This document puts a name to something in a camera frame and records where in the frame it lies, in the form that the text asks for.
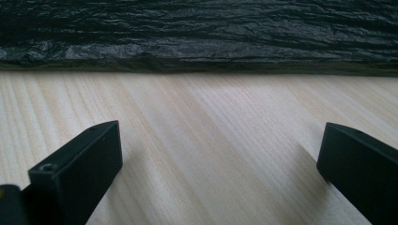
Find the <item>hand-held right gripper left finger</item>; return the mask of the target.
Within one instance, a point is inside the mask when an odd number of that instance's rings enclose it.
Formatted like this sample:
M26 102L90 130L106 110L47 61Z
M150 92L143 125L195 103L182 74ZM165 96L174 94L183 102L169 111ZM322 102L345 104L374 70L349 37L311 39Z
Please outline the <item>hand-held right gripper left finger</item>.
M28 171L34 225L85 225L123 165L119 124L90 127Z

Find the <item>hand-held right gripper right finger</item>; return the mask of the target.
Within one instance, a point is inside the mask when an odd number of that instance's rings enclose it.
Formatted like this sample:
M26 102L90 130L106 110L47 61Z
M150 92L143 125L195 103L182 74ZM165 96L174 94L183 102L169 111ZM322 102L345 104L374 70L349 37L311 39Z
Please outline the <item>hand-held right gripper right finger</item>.
M327 123L316 163L373 225L398 225L398 150L352 127Z

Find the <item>black garbage bag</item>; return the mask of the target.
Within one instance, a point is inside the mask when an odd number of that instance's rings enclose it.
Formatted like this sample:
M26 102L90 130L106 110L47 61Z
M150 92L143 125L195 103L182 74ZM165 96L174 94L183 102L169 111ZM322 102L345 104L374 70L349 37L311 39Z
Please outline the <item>black garbage bag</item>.
M0 0L0 69L398 77L398 0Z

